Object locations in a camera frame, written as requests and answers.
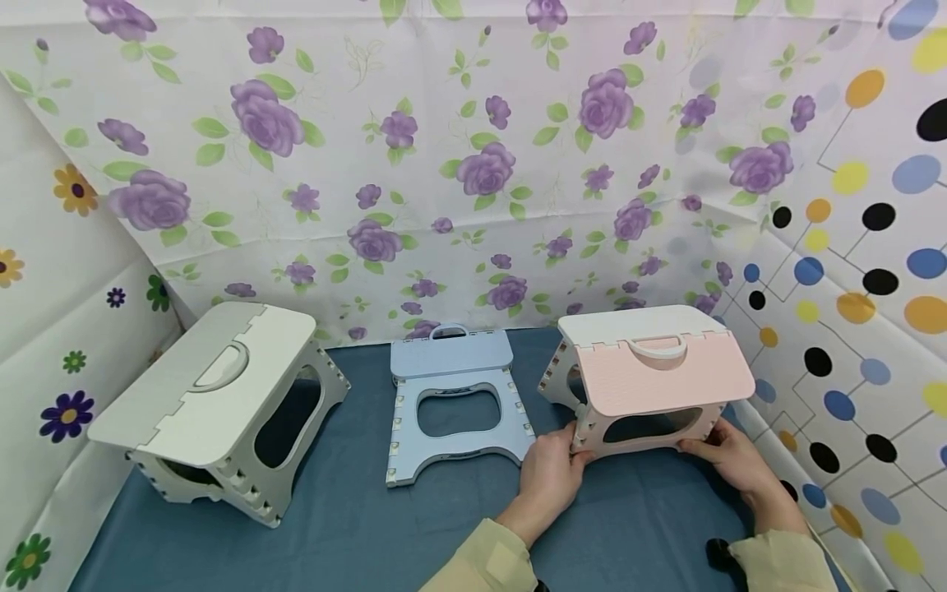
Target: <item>green leaf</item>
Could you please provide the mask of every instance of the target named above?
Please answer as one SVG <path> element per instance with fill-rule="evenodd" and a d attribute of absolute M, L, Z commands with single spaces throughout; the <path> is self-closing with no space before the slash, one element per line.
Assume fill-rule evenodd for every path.
<path fill-rule="evenodd" d="M 128 181 L 132 178 L 133 174 L 147 168 L 147 166 L 140 162 L 116 160 L 102 167 L 102 172 L 116 181 Z"/>
<path fill-rule="evenodd" d="M 174 228 L 162 230 L 159 236 L 161 237 L 161 244 L 174 246 L 188 237 L 188 230 L 181 225 L 177 225 Z"/>
<path fill-rule="evenodd" d="M 190 127 L 194 128 L 194 131 L 198 134 L 214 139 L 227 137 L 227 135 L 230 134 L 224 125 L 213 117 L 201 117 L 200 119 L 196 119 L 190 124 Z"/>
<path fill-rule="evenodd" d="M 250 155 L 253 156 L 257 162 L 259 162 L 269 172 L 273 172 L 272 154 L 265 151 L 259 146 L 259 144 L 257 144 L 257 142 L 254 142 L 253 140 L 250 140 L 250 144 L 247 146 L 247 148 L 250 150 Z"/>
<path fill-rule="evenodd" d="M 270 74 L 268 72 L 257 74 L 257 80 L 265 82 L 280 99 L 289 100 L 295 97 L 295 87 L 289 81 L 276 74 Z"/>
<path fill-rule="evenodd" d="M 223 246 L 240 246 L 240 239 L 229 230 L 211 230 L 210 236 L 213 237 L 214 241 L 219 242 Z"/>
<path fill-rule="evenodd" d="M 205 144 L 197 149 L 197 157 L 194 160 L 198 167 L 209 167 L 221 162 L 224 152 L 226 147 L 223 144 Z"/>

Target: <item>beige sleeve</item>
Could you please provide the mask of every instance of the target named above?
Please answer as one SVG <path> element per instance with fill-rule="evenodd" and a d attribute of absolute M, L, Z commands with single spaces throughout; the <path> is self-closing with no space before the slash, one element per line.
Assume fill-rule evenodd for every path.
<path fill-rule="evenodd" d="M 537 584 L 520 537 L 485 519 L 420 592 L 533 592 Z"/>
<path fill-rule="evenodd" d="M 730 546 L 750 592 L 836 592 L 822 547 L 797 532 L 770 530 Z"/>

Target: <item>yellow dot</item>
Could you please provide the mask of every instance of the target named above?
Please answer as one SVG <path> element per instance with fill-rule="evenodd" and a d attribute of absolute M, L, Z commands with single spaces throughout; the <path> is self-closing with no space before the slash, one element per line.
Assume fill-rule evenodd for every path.
<path fill-rule="evenodd" d="M 947 301 L 936 296 L 918 296 L 904 307 L 907 324 L 928 335 L 947 331 Z"/>
<path fill-rule="evenodd" d="M 875 315 L 875 303 L 868 299 L 868 296 L 857 292 L 839 296 L 835 300 L 835 308 L 842 318 L 855 325 L 867 323 Z"/>
<path fill-rule="evenodd" d="M 852 109 L 867 107 L 882 94 L 883 88 L 884 72 L 866 70 L 849 83 L 849 88 L 845 91 L 845 102 Z"/>
<path fill-rule="evenodd" d="M 819 320 L 819 307 L 811 300 L 800 300 L 795 305 L 795 315 L 803 323 L 814 323 Z"/>
<path fill-rule="evenodd" d="M 851 195 L 862 190 L 868 182 L 868 167 L 864 162 L 847 162 L 838 168 L 831 186 L 840 195 Z"/>
<path fill-rule="evenodd" d="M 774 348 L 779 343 L 779 336 L 772 327 L 763 327 L 759 330 L 759 341 L 767 348 Z"/>
<path fill-rule="evenodd" d="M 924 571 L 924 560 L 914 548 L 914 543 L 900 532 L 892 531 L 886 534 L 884 547 L 887 548 L 894 565 L 908 573 L 920 574 Z"/>
<path fill-rule="evenodd" d="M 810 201 L 809 205 L 806 206 L 806 218 L 813 224 L 825 222 L 829 219 L 830 214 L 831 204 L 828 200 L 824 200 L 821 197 Z"/>
<path fill-rule="evenodd" d="M 921 74 L 933 74 L 947 67 L 947 28 L 936 28 L 920 41 L 911 65 Z"/>
<path fill-rule="evenodd" d="M 855 517 L 855 514 L 845 506 L 832 506 L 829 511 L 831 514 L 831 519 L 835 521 L 835 525 L 842 529 L 842 532 L 854 539 L 862 538 L 862 525 L 858 522 L 858 518 Z"/>

